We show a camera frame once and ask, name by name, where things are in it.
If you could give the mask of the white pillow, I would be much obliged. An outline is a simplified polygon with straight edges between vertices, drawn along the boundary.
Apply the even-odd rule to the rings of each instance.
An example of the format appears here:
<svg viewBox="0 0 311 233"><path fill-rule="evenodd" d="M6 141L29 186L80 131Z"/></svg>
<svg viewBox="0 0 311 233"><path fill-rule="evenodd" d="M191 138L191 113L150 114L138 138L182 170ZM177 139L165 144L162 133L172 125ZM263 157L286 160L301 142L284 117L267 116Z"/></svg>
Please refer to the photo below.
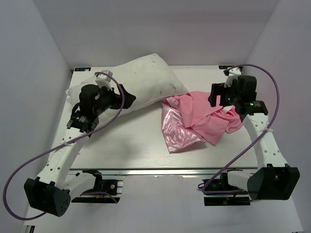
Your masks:
<svg viewBox="0 0 311 233"><path fill-rule="evenodd" d="M70 107L79 102L82 86L95 84L94 73L106 70L112 72L112 77L122 84L127 92L136 96L131 107L122 110L121 116L145 108L167 97L188 93L173 70L158 54L154 53L116 67L94 68L89 72L85 71L85 80L82 80L80 84L72 84L66 91Z"/></svg>

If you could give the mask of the pink pillowcase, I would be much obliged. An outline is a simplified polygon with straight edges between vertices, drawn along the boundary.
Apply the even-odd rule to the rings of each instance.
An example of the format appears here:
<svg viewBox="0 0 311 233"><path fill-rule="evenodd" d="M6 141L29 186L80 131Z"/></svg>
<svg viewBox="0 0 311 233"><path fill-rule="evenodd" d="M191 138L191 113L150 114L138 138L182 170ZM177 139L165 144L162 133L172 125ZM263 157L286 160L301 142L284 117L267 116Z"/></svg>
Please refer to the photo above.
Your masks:
<svg viewBox="0 0 311 233"><path fill-rule="evenodd" d="M169 153L182 152L195 143L216 146L225 133L242 127L234 106L216 106L208 101L209 92L192 91L161 101L161 128Z"/></svg>

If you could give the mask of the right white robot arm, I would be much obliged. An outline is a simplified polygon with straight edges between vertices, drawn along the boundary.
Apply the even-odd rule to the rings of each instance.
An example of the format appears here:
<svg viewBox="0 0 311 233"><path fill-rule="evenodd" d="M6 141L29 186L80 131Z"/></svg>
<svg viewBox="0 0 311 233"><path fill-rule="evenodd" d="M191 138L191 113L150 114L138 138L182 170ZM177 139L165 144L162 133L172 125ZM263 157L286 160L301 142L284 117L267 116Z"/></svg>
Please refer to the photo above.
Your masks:
<svg viewBox="0 0 311 233"><path fill-rule="evenodd" d="M270 129L268 110L257 100L257 80L240 75L226 83L214 83L208 101L215 106L234 106L252 141L257 171L249 174L242 170L228 170L221 174L219 187L224 193L236 188L246 191L253 200L288 200L300 178L298 168L289 166L280 152Z"/></svg>

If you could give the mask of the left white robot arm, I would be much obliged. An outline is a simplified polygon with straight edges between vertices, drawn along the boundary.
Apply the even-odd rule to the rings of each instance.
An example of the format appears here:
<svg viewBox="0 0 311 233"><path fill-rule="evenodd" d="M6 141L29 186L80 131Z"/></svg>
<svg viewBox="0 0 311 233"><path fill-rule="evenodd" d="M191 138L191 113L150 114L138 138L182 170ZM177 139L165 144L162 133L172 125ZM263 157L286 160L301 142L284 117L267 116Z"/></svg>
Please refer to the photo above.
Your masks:
<svg viewBox="0 0 311 233"><path fill-rule="evenodd" d="M28 178L24 190L32 208L61 217L72 199L103 190L101 172L86 169L71 181L66 176L83 145L91 137L90 132L99 125L99 116L108 109L128 109L136 96L128 93L123 85L114 89L87 84L81 88L79 102L74 105L67 123L62 148L53 152L46 167L35 179Z"/></svg>

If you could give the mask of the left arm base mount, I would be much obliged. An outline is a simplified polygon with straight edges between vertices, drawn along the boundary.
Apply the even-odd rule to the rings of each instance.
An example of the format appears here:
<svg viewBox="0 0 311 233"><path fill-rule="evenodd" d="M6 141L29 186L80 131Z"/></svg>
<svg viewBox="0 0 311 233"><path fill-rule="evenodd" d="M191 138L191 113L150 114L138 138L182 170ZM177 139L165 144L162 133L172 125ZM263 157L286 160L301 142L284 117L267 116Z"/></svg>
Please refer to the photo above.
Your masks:
<svg viewBox="0 0 311 233"><path fill-rule="evenodd" d="M72 203L118 203L123 188L123 179L114 177L105 177L102 173L95 169L85 169L77 172L76 177L82 178L81 175L90 175L92 186L82 191L82 194L73 198Z"/></svg>

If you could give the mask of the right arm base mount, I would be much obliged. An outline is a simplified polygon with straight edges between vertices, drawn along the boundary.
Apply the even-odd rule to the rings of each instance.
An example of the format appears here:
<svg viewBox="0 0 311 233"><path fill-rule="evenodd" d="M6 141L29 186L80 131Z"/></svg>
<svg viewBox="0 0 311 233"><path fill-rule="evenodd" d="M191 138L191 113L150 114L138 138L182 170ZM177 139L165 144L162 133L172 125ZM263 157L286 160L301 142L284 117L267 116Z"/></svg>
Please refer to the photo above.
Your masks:
<svg viewBox="0 0 311 233"><path fill-rule="evenodd" d="M248 206L251 203L246 191L221 179L214 179L204 191L204 206Z"/></svg>

